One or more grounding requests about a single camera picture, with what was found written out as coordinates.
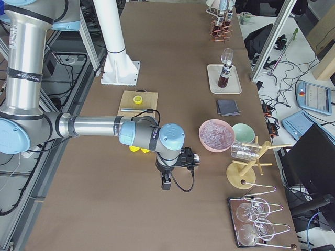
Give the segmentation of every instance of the white cable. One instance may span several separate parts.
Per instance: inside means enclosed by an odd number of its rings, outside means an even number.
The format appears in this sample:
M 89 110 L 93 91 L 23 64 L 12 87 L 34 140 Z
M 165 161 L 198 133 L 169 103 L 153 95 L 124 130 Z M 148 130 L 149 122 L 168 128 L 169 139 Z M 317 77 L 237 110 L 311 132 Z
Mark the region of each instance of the white cable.
M 18 154 L 19 155 L 19 164 L 17 165 L 17 167 L 15 168 L 14 171 L 12 171 L 12 173 L 10 174 L 10 176 L 7 178 L 5 184 L 2 186 L 2 188 L 0 188 L 0 192 L 5 188 L 5 186 L 7 185 L 9 179 L 11 178 L 11 176 L 17 171 L 17 169 L 20 167 L 20 164 L 21 164 L 21 154 Z

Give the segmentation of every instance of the white pole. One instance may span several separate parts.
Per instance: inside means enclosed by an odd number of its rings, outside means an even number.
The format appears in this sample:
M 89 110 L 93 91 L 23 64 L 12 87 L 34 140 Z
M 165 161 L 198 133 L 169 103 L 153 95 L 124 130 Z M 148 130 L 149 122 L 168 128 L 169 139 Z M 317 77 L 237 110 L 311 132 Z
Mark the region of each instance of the white pole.
M 115 0 L 93 0 L 108 51 L 102 84 L 136 85 L 140 62 L 126 54 Z

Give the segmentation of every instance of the pink bowl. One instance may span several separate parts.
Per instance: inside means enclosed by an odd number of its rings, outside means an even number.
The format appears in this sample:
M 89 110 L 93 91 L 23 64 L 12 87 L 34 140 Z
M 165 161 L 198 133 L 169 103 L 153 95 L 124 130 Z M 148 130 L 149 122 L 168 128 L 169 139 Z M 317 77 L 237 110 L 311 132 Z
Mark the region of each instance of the pink bowl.
M 200 126 L 199 138 L 207 150 L 220 153 L 232 146 L 235 134 L 228 123 L 220 119 L 210 119 Z

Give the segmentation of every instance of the yellow object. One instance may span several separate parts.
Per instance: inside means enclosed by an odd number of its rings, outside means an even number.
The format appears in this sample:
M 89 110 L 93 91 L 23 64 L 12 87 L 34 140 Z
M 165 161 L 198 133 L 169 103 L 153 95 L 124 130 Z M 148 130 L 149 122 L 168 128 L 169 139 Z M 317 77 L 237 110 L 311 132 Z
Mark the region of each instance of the yellow object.
M 136 96 L 134 96 L 134 103 L 136 104 L 136 105 L 139 105 L 139 104 L 141 104 L 142 102 L 143 102 L 143 98 L 140 96 L 140 95 L 136 95 Z
M 136 152 L 136 151 L 140 150 L 139 147 L 137 147 L 137 146 L 132 146 L 132 145 L 129 147 L 129 149 L 130 149 L 132 152 Z
M 149 152 L 150 152 L 149 149 L 145 149 L 145 148 L 141 148 L 141 150 L 142 150 L 142 152 L 144 152 L 144 153 L 149 153 Z

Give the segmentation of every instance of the table surface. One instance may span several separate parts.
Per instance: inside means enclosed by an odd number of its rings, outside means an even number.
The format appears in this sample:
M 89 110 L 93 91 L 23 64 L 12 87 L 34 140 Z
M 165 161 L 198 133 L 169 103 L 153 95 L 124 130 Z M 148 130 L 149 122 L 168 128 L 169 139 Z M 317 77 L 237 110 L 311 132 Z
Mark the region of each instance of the table surface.
M 268 24 L 274 23 L 276 20 L 276 17 L 252 17 L 249 18 L 247 22 L 245 22 L 243 25 L 240 25 L 243 39 L 245 39 L 251 32 L 258 30 Z M 298 28 L 298 24 L 294 20 L 294 18 L 288 18 L 280 35 L 286 34 L 287 40 L 290 39 L 292 36 L 294 30 Z M 261 76 L 259 80 L 263 81 L 263 87 L 259 91 L 260 98 L 261 99 L 269 99 L 268 96 L 271 98 L 275 98 L 279 89 L 285 90 L 289 89 L 289 86 L 285 84 L 282 79 L 283 78 L 295 78 L 297 76 L 300 76 L 303 74 L 303 72 L 306 72 L 309 68 L 309 66 L 314 66 L 316 65 L 319 60 L 316 59 L 312 65 L 306 64 L 308 62 L 312 62 L 315 59 L 315 53 L 314 53 L 315 48 L 311 48 L 308 41 L 306 40 L 305 36 L 299 29 L 298 34 L 296 35 L 296 39 L 291 42 L 289 47 L 287 47 L 287 50 L 285 52 L 285 56 L 282 57 L 281 61 L 291 61 L 295 63 L 296 65 L 299 65 L 299 68 L 296 66 L 291 66 L 287 64 L 286 62 L 281 62 L 278 64 L 277 68 L 274 70 L 274 75 L 278 78 L 278 85 L 274 86 L 272 78 L 271 77 L 263 77 Z M 277 60 L 279 58 L 281 51 L 278 50 L 272 50 L 270 53 L 270 60 Z M 328 87 L 332 90 L 335 90 L 335 87 L 331 80 L 326 80 L 326 81 L 320 81 L 320 80 L 315 80 L 312 71 L 316 67 L 311 68 L 310 71 L 307 72 L 303 77 L 301 77 L 301 81 L 306 81 L 309 83 L 321 85 L 324 87 Z M 301 108 L 298 106 L 295 98 L 295 90 L 294 90 L 294 85 L 291 90 L 285 92 L 285 97 L 287 99 L 287 103 L 290 105 L 290 107 L 286 107 L 284 105 L 278 104 L 276 106 L 277 112 L 275 112 L 273 115 L 279 119 L 279 121 L 287 118 L 288 116 L 295 114 L 296 112 L 300 111 Z M 331 92 L 331 98 L 332 100 L 335 100 L 335 92 Z M 283 97 L 280 97 L 278 99 L 280 102 L 283 102 L 284 99 Z M 332 113 L 330 116 L 322 115 L 317 112 L 313 112 L 310 110 L 305 110 L 307 113 L 309 113 L 312 116 L 315 116 L 316 118 L 319 118 L 321 120 L 316 119 L 316 121 L 320 124 L 326 122 L 331 122 L 335 121 L 335 112 Z M 331 124 L 327 124 L 324 126 L 326 130 L 328 130 L 332 135 L 335 135 L 335 126 Z M 281 126 L 279 129 L 279 137 L 274 138 L 274 144 L 284 144 L 284 143 L 290 143 L 290 144 L 295 144 L 296 141 L 293 139 L 293 137 Z
M 230 151 L 212 153 L 200 143 L 198 129 L 208 119 L 222 119 L 218 99 L 234 99 L 241 115 L 223 118 L 231 125 L 247 123 L 269 140 L 242 34 L 234 18 L 229 43 L 210 41 L 211 16 L 206 6 L 130 2 L 121 17 L 127 53 L 141 61 L 136 87 L 106 86 L 96 78 L 81 115 L 117 114 L 124 90 L 158 92 L 161 124 L 180 124 L 185 146 L 200 155 L 192 192 L 174 184 L 162 191 L 155 154 L 132 153 L 116 137 L 84 136 L 67 146 L 50 191 L 26 245 L 29 250 L 237 250 L 227 205 L 228 197 L 242 196 L 226 177 Z M 209 90 L 206 67 L 220 63 L 226 47 L 234 48 L 233 63 L 242 86 L 240 95 L 215 95 Z M 275 159 L 268 151 L 262 162 Z M 185 169 L 174 175 L 183 187 L 191 176 Z M 285 192 L 276 165 L 256 171 L 259 184 L 278 191 L 262 196 L 284 205 L 270 215 L 276 223 L 289 224 L 290 232 L 271 244 L 297 244 Z

